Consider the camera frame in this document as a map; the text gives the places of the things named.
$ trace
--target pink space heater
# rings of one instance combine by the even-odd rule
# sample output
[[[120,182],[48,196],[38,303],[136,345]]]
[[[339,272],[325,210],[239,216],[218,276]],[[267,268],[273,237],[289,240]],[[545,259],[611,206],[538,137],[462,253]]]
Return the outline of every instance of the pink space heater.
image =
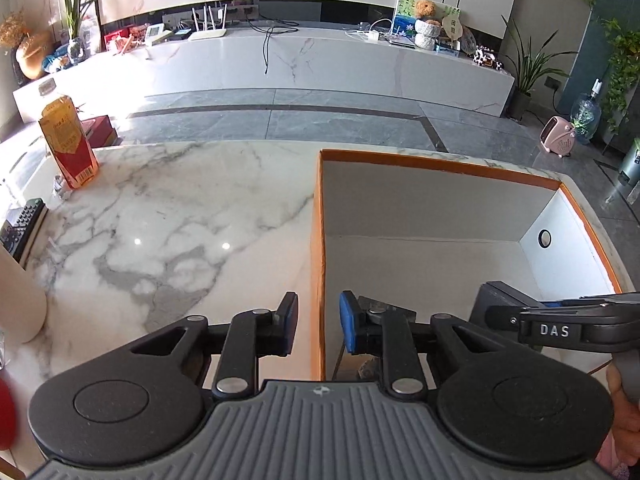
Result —
[[[540,142],[547,153],[568,156],[575,142],[575,127],[562,117],[551,117],[542,129]]]

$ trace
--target human hand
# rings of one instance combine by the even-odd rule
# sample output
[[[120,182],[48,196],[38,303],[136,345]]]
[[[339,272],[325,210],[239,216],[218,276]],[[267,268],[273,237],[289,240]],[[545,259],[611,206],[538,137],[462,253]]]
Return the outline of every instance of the human hand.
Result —
[[[622,376],[613,364],[607,367],[607,384],[613,402],[611,433],[616,443],[616,454],[621,462],[632,466],[640,458],[640,410],[626,398]]]

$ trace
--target gray trash can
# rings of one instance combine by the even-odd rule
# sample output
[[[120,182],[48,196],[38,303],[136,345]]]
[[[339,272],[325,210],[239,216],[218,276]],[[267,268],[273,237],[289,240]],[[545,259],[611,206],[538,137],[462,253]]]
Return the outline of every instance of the gray trash can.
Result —
[[[621,184],[635,186],[640,180],[640,139],[637,137],[626,153],[626,157],[620,164],[618,180]]]

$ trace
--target gray marble floor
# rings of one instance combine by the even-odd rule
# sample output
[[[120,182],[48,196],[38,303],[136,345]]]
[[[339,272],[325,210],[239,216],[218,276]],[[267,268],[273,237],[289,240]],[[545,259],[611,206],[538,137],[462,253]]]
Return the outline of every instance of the gray marble floor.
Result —
[[[620,157],[577,145],[569,158],[546,153],[542,124],[432,103],[350,92],[238,89],[150,96],[113,118],[124,144],[172,140],[330,140],[437,149],[559,171],[575,180],[640,287],[640,203],[615,186]],[[26,183],[44,155],[37,124],[0,144],[2,177]]]

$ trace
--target potted plant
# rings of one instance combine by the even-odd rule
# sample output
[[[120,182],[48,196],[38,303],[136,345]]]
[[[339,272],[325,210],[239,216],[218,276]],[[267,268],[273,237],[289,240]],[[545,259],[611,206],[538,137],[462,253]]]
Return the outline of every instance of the potted plant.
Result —
[[[507,31],[516,44],[516,51],[518,54],[517,62],[511,59],[511,57],[503,54],[509,59],[515,68],[516,89],[511,98],[509,107],[507,108],[507,115],[517,121],[521,120],[524,111],[529,107],[531,102],[531,89],[535,82],[542,76],[547,74],[560,75],[562,77],[569,77],[569,75],[559,68],[553,68],[546,66],[549,60],[556,56],[564,56],[565,54],[577,54],[575,50],[568,50],[566,52],[556,52],[554,54],[545,54],[543,49],[551,42],[556,36],[558,31],[556,30],[551,36],[546,38],[546,41],[542,44],[540,49],[536,52],[532,51],[531,37],[525,46],[518,30],[518,24],[513,21],[513,30],[510,27],[507,20],[502,17],[504,24],[507,26]]]
[[[67,53],[71,64],[84,61],[84,47],[80,35],[80,24],[95,0],[65,0],[66,28],[69,31],[69,46]]]
[[[607,92],[602,99],[602,113],[612,133],[626,117],[627,94],[640,79],[640,30],[623,30],[618,20],[602,20],[604,32],[613,48],[609,57]]]

